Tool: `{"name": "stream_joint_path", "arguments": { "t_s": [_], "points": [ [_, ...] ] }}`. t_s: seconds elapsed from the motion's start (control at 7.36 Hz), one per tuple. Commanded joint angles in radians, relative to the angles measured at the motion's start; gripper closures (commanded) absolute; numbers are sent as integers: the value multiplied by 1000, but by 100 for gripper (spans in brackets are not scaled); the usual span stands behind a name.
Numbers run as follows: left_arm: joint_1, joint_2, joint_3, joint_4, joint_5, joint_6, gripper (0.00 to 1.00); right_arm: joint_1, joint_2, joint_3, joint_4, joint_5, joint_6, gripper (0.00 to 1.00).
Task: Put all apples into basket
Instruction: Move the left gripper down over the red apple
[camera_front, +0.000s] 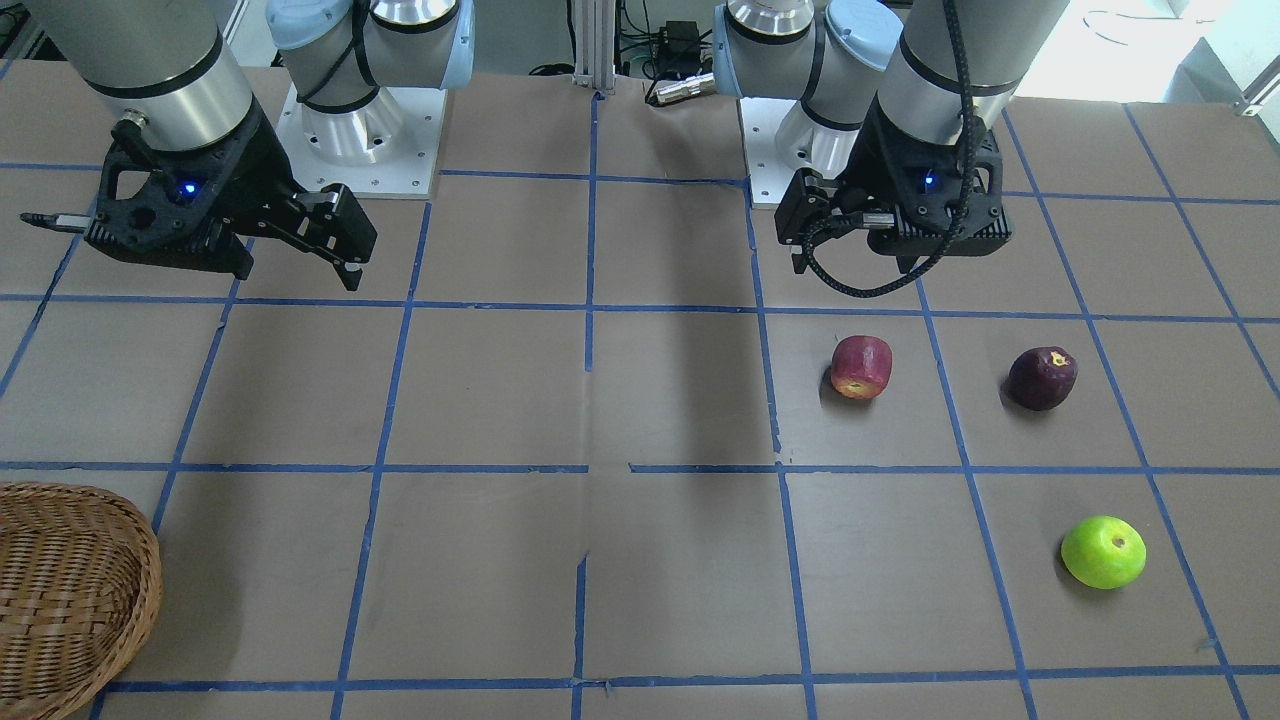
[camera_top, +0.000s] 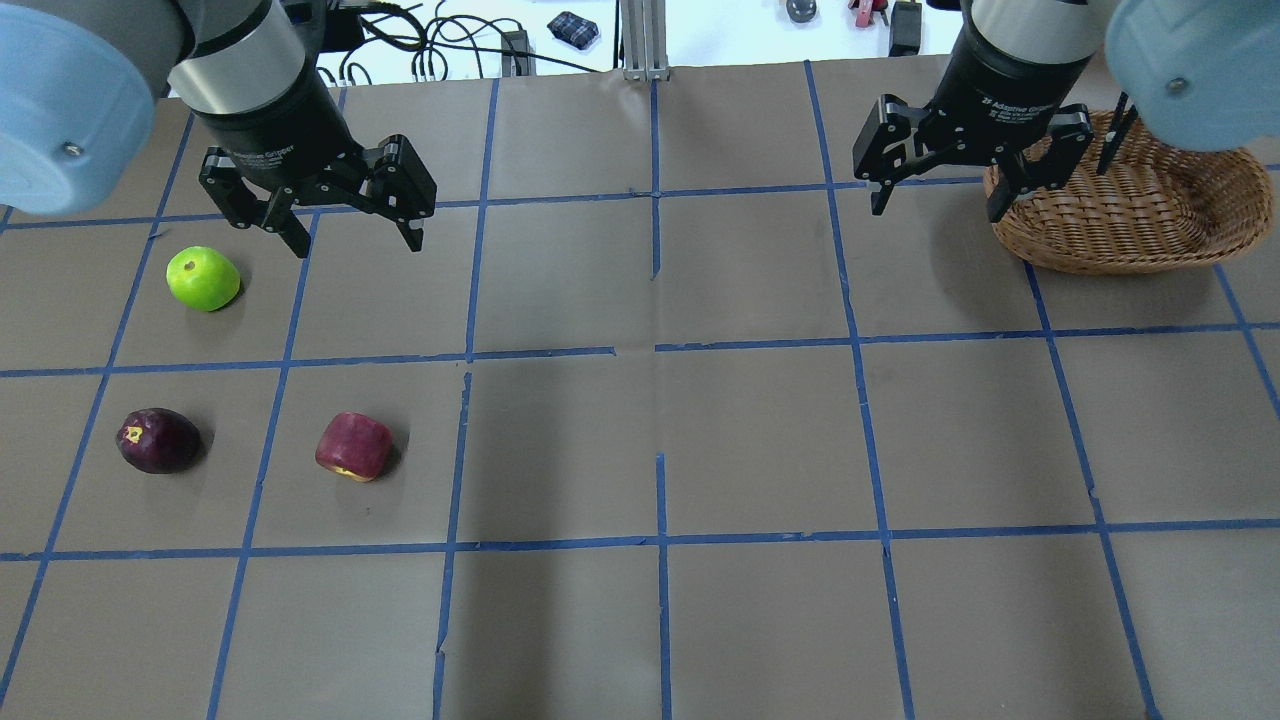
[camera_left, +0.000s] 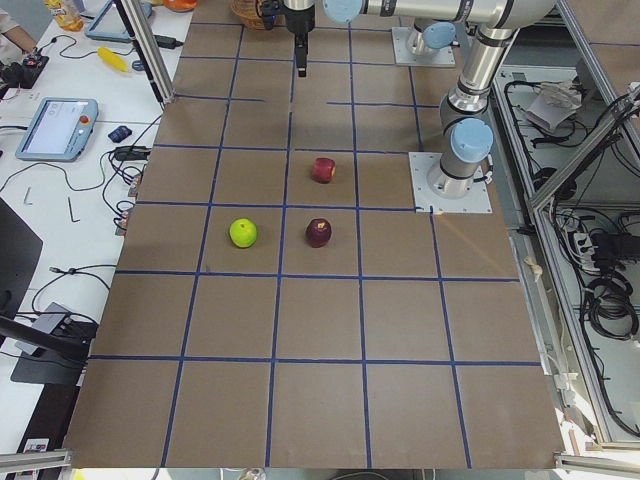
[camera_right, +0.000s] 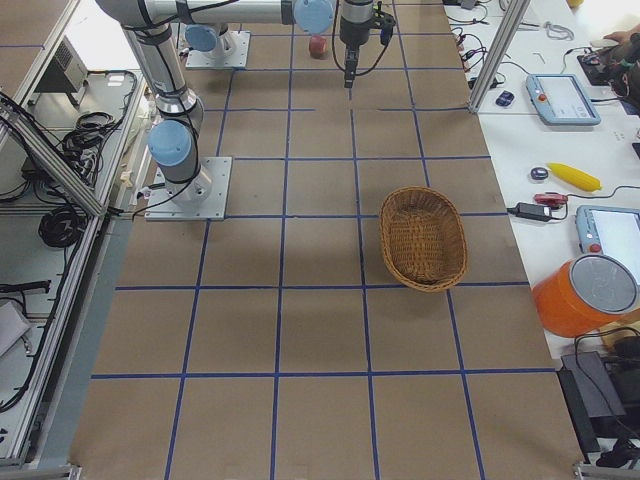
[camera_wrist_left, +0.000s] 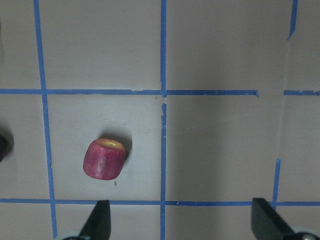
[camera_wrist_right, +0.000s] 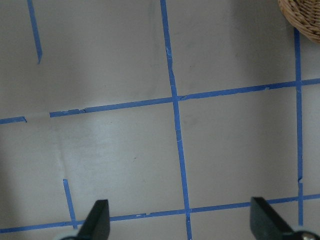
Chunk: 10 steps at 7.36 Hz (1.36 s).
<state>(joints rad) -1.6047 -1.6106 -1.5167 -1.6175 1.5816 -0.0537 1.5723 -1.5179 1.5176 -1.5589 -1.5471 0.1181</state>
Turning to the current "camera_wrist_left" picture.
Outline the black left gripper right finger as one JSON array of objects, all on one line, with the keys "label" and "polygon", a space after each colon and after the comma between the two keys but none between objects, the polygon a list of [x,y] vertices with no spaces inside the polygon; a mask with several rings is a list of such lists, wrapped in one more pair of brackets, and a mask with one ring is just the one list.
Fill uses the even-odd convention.
[{"label": "black left gripper right finger", "polygon": [[250,225],[256,240],[300,239],[264,198],[252,199]]}]

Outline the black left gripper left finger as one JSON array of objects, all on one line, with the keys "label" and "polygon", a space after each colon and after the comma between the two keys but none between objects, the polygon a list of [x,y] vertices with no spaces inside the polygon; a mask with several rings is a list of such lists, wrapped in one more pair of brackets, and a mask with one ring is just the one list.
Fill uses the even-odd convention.
[{"label": "black left gripper left finger", "polygon": [[99,200],[77,237],[81,240],[109,240],[110,236],[110,201]]}]

